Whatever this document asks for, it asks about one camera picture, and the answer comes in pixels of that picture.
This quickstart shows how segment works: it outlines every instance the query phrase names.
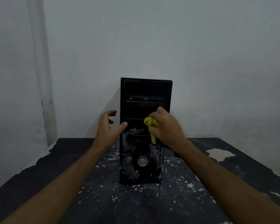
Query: table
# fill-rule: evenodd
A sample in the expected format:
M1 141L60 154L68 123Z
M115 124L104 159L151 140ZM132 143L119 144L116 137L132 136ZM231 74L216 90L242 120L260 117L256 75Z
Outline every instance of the table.
M280 206L280 177L271 169L219 138L190 140ZM50 154L7 181L0 187L0 221L66 170L92 143L93 139L60 138ZM115 144L91 170L61 223L230 223L183 160L171 150L165 153L161 184L121 185L119 143Z

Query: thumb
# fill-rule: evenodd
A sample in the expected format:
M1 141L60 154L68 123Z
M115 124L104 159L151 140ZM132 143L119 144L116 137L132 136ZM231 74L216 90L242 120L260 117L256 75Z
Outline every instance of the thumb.
M127 127L127 122L123 122L120 126L115 130L116 137L119 137L123 130Z
M148 127L149 132L153 133L157 138L160 139L160 129L156 127Z

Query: hand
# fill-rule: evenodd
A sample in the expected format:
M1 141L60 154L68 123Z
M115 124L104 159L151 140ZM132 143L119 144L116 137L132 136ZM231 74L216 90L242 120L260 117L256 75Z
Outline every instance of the hand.
M115 116L116 112L117 111L110 110L101 114L93 146L107 150L115 144L122 131L127 127L127 122L123 122L114 131L110 128L109 124L113 124L113 121L109 119L109 116Z
M188 143L179 122L164 108L158 107L157 111L151 113L149 117L156 119L159 127L148 127L148 130L171 150L178 153L180 148Z

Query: left hand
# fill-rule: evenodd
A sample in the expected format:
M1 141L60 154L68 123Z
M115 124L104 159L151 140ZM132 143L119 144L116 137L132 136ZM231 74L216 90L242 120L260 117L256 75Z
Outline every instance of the left hand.
M123 122L116 130L110 128L109 124L113 124L113 121L109 119L109 116L115 116L116 112L110 110L101 114L93 146L107 150L115 144L122 131L127 127L127 122Z

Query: yellow cloth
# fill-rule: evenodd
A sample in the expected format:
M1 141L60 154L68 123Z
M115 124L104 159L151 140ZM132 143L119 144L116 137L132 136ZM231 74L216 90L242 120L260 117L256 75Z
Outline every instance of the yellow cloth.
M144 123L148 127L157 127L157 128L159 127L159 123L157 122L157 120L155 120L152 117L146 117L144 119ZM150 136L151 136L151 142L155 145L156 144L156 136L151 132L149 132L149 133L150 133Z

